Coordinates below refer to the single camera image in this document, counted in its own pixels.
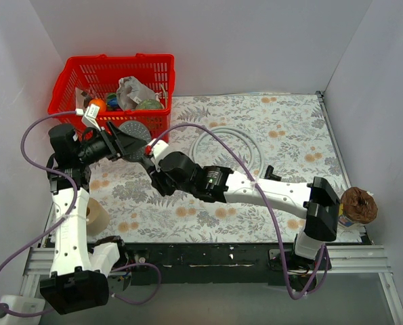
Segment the white box device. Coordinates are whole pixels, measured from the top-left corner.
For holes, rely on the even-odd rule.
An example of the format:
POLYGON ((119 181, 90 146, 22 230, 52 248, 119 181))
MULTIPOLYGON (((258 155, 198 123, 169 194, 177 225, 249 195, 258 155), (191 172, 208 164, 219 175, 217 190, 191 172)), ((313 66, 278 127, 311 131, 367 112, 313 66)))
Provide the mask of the white box device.
MULTIPOLYGON (((0 302, 5 308, 21 314, 39 313, 45 307, 45 299, 16 295, 3 295, 0 302)), ((0 308, 0 320, 8 316, 12 317, 0 308)))

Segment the black pipe fitting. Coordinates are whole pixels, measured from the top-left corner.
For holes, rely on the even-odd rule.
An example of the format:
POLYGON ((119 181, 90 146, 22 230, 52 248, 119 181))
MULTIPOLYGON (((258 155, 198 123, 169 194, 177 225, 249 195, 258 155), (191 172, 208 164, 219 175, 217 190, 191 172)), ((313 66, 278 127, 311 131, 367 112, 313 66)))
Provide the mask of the black pipe fitting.
POLYGON ((279 175, 274 173, 274 167, 272 165, 268 165, 266 168, 265 175, 263 176, 264 179, 272 180, 272 181, 281 181, 282 178, 279 175))

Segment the green round fruit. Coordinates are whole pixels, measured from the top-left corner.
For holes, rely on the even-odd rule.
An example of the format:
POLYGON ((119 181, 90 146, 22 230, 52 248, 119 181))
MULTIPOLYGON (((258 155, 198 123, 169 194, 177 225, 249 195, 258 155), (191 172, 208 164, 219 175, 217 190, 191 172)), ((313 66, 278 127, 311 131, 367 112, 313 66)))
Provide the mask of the green round fruit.
POLYGON ((136 110, 163 110, 164 108, 164 105, 156 99, 143 100, 135 107, 136 110))

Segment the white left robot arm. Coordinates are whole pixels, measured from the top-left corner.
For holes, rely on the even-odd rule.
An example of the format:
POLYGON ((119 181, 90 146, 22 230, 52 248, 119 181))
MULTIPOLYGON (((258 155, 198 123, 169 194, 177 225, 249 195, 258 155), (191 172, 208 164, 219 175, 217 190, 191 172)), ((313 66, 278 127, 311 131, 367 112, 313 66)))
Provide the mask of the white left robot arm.
POLYGON ((90 138, 83 139, 68 123, 48 132, 54 149, 48 179, 59 226, 49 278, 40 282, 40 293, 60 315, 107 304, 110 271, 124 269, 129 261, 120 240, 106 240, 92 251, 87 248, 89 166, 103 158, 135 160, 152 139, 138 121, 119 126, 108 121, 105 130, 89 133, 90 138))

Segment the floral table mat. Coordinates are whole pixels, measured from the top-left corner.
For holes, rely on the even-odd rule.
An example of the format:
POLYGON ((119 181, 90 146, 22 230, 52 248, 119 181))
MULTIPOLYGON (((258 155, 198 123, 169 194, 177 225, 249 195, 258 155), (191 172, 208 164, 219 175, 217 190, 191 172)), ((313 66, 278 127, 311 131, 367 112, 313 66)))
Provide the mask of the floral table mat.
MULTIPOLYGON (((195 161, 235 170, 244 161, 252 174, 289 182, 329 181, 347 189, 324 112, 316 95, 217 95, 175 97, 169 142, 195 161)), ((103 236, 126 242, 292 242, 304 220, 251 204, 205 203, 183 192, 163 197, 144 169, 123 160, 91 166, 91 197, 109 213, 103 236)))

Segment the brown tape roll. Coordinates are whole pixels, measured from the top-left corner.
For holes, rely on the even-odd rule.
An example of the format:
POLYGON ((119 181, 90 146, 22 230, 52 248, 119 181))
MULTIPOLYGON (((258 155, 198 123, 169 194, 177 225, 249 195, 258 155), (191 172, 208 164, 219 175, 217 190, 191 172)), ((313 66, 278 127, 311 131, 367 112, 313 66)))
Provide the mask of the brown tape roll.
POLYGON ((87 203, 87 226, 88 236, 96 236, 103 232, 110 223, 110 215, 104 207, 95 199, 90 198, 87 203))

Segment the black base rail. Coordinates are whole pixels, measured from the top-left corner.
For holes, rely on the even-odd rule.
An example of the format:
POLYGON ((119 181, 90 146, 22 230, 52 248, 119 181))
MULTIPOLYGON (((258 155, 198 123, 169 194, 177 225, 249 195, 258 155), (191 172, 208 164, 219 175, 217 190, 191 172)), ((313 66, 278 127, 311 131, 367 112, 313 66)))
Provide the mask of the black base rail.
MULTIPOLYGON (((159 268, 163 284, 249 284, 284 286, 283 260, 276 243, 143 243, 121 245, 114 269, 128 276, 134 286, 154 284, 159 268)), ((287 273, 292 284, 302 286, 318 274, 377 273, 383 258, 369 245, 330 245, 321 261, 292 257, 285 246, 287 273)))

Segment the grey shower head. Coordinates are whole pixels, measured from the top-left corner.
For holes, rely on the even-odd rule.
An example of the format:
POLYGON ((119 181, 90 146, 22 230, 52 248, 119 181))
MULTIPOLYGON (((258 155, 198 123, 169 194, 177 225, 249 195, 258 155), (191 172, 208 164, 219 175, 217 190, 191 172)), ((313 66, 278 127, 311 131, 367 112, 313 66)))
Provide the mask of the grey shower head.
POLYGON ((119 129, 132 137, 144 140, 146 143, 135 152, 123 157, 129 163, 138 163, 147 174, 151 174, 155 169, 154 163, 145 155, 146 146, 152 141, 148 128, 139 121, 126 121, 119 126, 119 129))

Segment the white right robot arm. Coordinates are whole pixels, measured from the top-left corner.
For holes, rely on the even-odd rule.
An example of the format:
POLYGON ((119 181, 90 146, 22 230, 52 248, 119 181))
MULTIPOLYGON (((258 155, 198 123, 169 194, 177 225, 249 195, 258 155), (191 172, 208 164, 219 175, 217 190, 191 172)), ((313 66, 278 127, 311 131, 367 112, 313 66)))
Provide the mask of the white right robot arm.
POLYGON ((291 251, 299 269, 313 264, 322 245, 337 238, 340 199, 325 178, 285 183, 268 167, 264 178, 252 181, 227 167, 201 167, 182 152, 148 154, 145 160, 152 187, 162 196, 179 190, 203 202, 269 206, 305 220, 291 251))

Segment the red plastic basket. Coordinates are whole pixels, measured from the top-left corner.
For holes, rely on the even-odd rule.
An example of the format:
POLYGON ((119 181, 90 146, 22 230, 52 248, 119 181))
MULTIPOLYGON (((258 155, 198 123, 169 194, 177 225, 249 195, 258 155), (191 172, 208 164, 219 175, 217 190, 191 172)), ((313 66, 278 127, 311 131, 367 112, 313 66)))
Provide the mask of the red plastic basket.
POLYGON ((73 56, 56 80, 48 114, 68 112, 75 109, 75 90, 86 91, 94 98, 106 99, 119 88, 119 79, 134 76, 155 92, 166 91, 161 98, 162 110, 117 110, 102 112, 97 116, 98 125, 107 121, 116 126, 125 121, 143 123, 153 138, 170 128, 172 95, 175 87, 175 58, 168 53, 134 56, 73 56))

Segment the orange fruit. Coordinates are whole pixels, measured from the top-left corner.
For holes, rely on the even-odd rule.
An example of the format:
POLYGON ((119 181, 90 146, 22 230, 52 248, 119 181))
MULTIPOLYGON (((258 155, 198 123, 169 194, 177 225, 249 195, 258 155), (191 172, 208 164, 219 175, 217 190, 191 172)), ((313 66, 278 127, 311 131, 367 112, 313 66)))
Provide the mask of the orange fruit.
POLYGON ((104 100, 100 99, 100 98, 92 99, 92 100, 89 102, 89 106, 90 106, 90 105, 95 105, 95 106, 97 106, 97 107, 99 108, 99 112, 100 112, 100 113, 105 112, 105 111, 107 110, 106 102, 105 102, 104 100))

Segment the crumpled grey paper bag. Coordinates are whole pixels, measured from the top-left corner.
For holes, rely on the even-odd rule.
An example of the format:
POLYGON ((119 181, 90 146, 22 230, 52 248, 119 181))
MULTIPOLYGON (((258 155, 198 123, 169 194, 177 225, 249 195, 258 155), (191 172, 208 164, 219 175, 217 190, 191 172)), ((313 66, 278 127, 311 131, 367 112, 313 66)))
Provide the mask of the crumpled grey paper bag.
POLYGON ((136 106, 141 102, 155 100, 156 94, 137 78, 130 76, 119 79, 116 99, 122 110, 135 110, 136 106))

